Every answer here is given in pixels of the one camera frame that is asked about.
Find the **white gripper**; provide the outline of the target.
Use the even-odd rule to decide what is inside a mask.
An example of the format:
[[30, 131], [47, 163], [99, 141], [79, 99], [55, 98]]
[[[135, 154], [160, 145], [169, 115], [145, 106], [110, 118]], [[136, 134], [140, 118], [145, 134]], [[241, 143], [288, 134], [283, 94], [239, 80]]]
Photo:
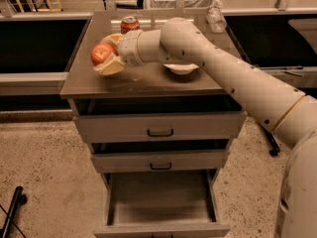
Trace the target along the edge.
[[101, 44], [109, 44], [114, 49], [118, 48], [118, 56], [111, 53], [106, 60], [96, 65], [93, 69], [101, 75], [111, 75], [122, 71], [125, 64], [136, 67], [145, 62], [141, 59], [138, 50], [138, 40], [142, 30], [130, 31], [122, 36], [121, 33], [111, 34], [101, 40]]

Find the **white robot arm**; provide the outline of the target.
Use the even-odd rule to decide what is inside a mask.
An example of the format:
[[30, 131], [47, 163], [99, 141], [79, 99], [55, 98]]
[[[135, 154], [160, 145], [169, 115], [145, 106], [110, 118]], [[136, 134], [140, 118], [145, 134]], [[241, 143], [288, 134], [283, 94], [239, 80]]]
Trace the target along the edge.
[[317, 99], [210, 43], [183, 18], [154, 31], [101, 40], [110, 53], [104, 75], [147, 62], [194, 63], [291, 149], [279, 197], [274, 238], [317, 238]]

